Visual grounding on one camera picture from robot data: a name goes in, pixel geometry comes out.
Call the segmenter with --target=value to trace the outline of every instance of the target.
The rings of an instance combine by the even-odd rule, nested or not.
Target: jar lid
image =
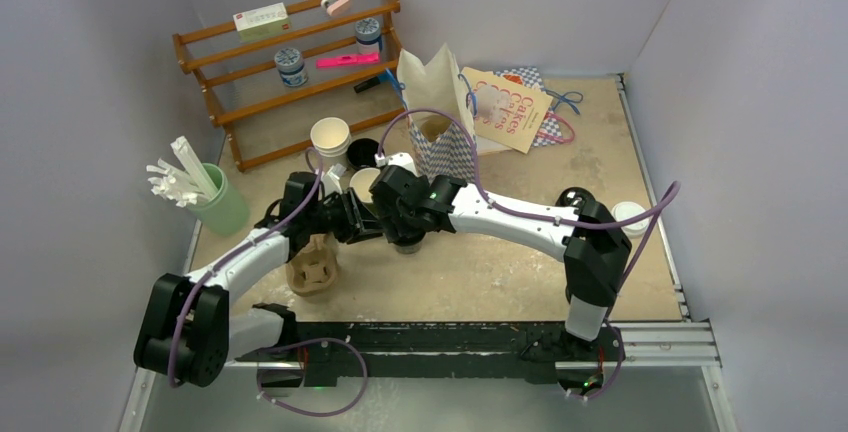
[[[277,63],[277,68],[283,72],[294,72],[303,63],[303,55],[294,47],[286,47],[274,55],[274,62]]]
[[[612,208],[612,216],[616,222],[627,220],[645,212],[645,208],[636,202],[619,202]],[[631,239],[637,239],[648,229],[650,219],[640,220],[635,224],[630,224],[621,228],[624,235]]]
[[[374,17],[368,17],[357,22],[354,25],[354,31],[356,38],[364,41],[374,40],[382,34],[380,22]]]

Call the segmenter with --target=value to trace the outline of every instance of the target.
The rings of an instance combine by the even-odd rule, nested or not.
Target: table surface
[[[580,186],[610,209],[623,200],[647,208],[648,193],[615,80],[546,79],[545,86],[560,93],[577,90],[584,94],[580,116],[566,106],[558,111],[572,124],[577,139],[567,145],[533,148],[526,155],[505,151],[481,157],[485,188],[529,202],[553,204],[563,189]],[[358,95],[347,89],[240,122],[236,132],[246,156],[308,137],[309,127],[322,117],[353,122],[398,106],[386,84]],[[249,88],[240,95],[250,95]],[[381,126],[355,137],[379,139],[383,130]],[[406,133],[401,124],[391,131],[388,153],[411,151]],[[303,154],[295,154],[240,173],[229,147],[224,148],[220,166],[247,199],[250,220],[242,232],[230,237],[218,237],[201,228],[192,269],[237,244],[268,204],[281,196],[289,174],[306,170]],[[634,249],[639,240],[633,241]],[[376,239],[340,246],[338,262],[340,276],[325,293],[308,298],[295,295],[286,284],[282,267],[239,299],[233,313],[266,302],[288,305],[298,320],[305,321],[506,321],[560,320],[568,309],[561,262],[492,237],[429,234],[421,250],[408,256],[395,252],[384,239]],[[645,247],[611,317],[681,319],[659,233]]]

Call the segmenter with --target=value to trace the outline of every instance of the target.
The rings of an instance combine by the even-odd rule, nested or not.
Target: wooden shelf
[[[387,68],[397,68],[398,58],[400,57],[402,45],[392,22],[392,13],[400,11],[400,1],[384,0],[384,2],[385,4],[380,5],[378,7],[374,7],[369,10],[344,15],[342,17],[327,20],[320,24],[304,27],[302,29],[295,29],[282,35],[240,45],[232,49],[223,50],[204,57],[192,57],[187,47],[188,44],[235,32],[236,25],[233,21],[225,22],[223,24],[218,24],[212,27],[207,27],[205,29],[197,30],[194,32],[189,32],[187,34],[174,34],[174,53],[177,57],[177,64],[180,66],[180,69],[182,69],[183,73],[193,74],[197,79],[198,85],[200,85],[201,93],[203,94],[204,100],[206,102],[206,108],[207,112],[209,113],[209,119],[213,125],[224,128],[224,131],[227,134],[227,141],[229,142],[230,147],[233,151],[233,157],[235,159],[236,166],[238,166],[239,170],[244,171],[251,167],[256,167],[258,165],[269,162],[271,160],[285,157],[286,155],[299,152],[310,145],[310,142],[306,140],[297,144],[292,144],[290,146],[283,147],[279,150],[261,155],[259,157],[242,159],[241,150],[239,148],[238,140],[236,139],[235,130],[233,127],[233,125],[239,120],[246,119],[248,117],[252,117],[263,112],[267,112],[271,109],[281,107],[286,104],[290,104],[296,100],[301,100],[306,97],[311,97],[316,94],[326,92],[328,90],[350,85],[354,82],[359,82],[370,77],[380,75]],[[306,0],[304,2],[299,2],[296,4],[287,4],[286,10],[291,16],[296,13],[314,9],[320,6],[321,0]],[[221,101],[218,98],[218,95],[216,94],[214,88],[223,84],[233,82],[238,79],[243,79],[255,74],[265,72],[267,70],[274,69],[276,67],[274,61],[270,60],[266,62],[261,62],[256,65],[238,69],[211,78],[207,78],[202,71],[202,67],[208,65],[224,62],[236,57],[241,57],[246,54],[250,54],[261,49],[273,47],[275,45],[282,44],[291,40],[299,39],[310,35],[320,34],[321,32],[343,25],[351,24],[364,18],[377,16],[382,16],[383,18],[383,42],[386,45],[385,48],[388,50],[389,60],[385,63],[374,65],[365,69],[357,69],[356,71],[347,74],[343,77],[311,85],[309,87],[292,89],[286,94],[282,94],[278,97],[264,100],[256,104],[243,106],[236,110],[227,111],[221,105]],[[304,50],[302,51],[302,54],[304,59],[309,59],[311,57],[325,54],[333,50],[348,47],[355,43],[355,37],[348,37],[308,50]],[[393,119],[395,116],[397,116],[397,114],[399,114],[400,112],[402,112],[402,109],[387,112],[376,117],[372,117],[370,119],[352,124],[351,131],[356,132],[386,123]]]

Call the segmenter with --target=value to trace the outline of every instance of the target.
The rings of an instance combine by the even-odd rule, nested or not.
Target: green box
[[[291,29],[291,19],[282,2],[238,13],[233,16],[233,22],[242,42],[267,39]]]

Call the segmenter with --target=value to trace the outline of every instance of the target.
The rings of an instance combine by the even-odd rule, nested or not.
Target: pink object
[[[315,61],[315,67],[319,69],[327,69],[330,67],[343,67],[346,65],[368,65],[380,62],[380,54],[374,52],[368,55],[340,55],[338,57],[328,57],[326,59],[318,59]]]

